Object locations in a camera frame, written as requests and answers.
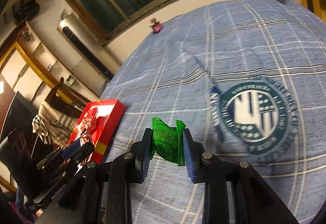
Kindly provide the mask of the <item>striped cloth on chair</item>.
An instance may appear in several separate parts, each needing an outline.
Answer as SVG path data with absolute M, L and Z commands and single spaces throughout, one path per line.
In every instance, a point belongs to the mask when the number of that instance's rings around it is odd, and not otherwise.
M 33 133 L 37 134 L 44 144 L 56 144 L 63 148 L 68 143 L 77 121 L 78 119 L 55 110 L 48 102 L 43 101 L 32 121 Z

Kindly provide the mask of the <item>red gift box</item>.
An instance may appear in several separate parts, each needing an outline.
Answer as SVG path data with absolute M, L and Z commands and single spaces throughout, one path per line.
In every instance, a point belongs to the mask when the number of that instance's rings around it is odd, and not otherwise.
M 68 140 L 68 145 L 91 142 L 95 150 L 89 161 L 103 161 L 111 138 L 123 117 L 126 106 L 117 99 L 102 100 L 86 104 Z

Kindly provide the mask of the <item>wooden shelf cabinet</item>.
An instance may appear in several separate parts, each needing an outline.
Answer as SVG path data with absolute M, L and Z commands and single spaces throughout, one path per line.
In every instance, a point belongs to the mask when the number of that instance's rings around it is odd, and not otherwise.
M 13 91 L 39 106 L 57 88 L 54 96 L 83 109 L 96 96 L 62 63 L 33 31 L 27 20 L 20 22 L 1 43 L 1 72 Z

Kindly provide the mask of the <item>small red clamp device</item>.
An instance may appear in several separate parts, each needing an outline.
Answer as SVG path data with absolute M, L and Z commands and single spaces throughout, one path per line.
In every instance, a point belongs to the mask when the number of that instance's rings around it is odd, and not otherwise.
M 153 34 L 158 34 L 162 29 L 163 25 L 161 24 L 160 20 L 157 20 L 156 18 L 150 19 Z

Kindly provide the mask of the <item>green snack packet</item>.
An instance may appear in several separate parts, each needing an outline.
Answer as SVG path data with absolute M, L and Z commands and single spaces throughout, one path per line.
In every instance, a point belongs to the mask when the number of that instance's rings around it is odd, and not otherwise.
M 186 124 L 175 120 L 175 127 L 170 127 L 158 117 L 151 119 L 151 158 L 156 153 L 161 158 L 178 166 L 185 166 L 182 132 Z

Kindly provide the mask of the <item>silver tower air conditioner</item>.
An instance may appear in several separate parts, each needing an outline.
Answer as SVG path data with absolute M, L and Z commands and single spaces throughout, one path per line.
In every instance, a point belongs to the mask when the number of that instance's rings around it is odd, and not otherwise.
M 120 68 L 120 63 L 102 47 L 99 39 L 76 15 L 70 14 L 62 19 L 57 30 L 81 56 L 80 62 L 73 66 L 72 73 L 100 97 Z

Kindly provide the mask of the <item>blue plaid tablecloth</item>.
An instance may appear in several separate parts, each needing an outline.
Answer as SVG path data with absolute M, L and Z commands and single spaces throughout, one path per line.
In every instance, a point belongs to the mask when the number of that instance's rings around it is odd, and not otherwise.
M 112 161 L 157 117 L 248 161 L 299 223 L 325 202 L 325 23 L 292 0 L 217 2 L 149 35 L 107 85 L 127 109 Z

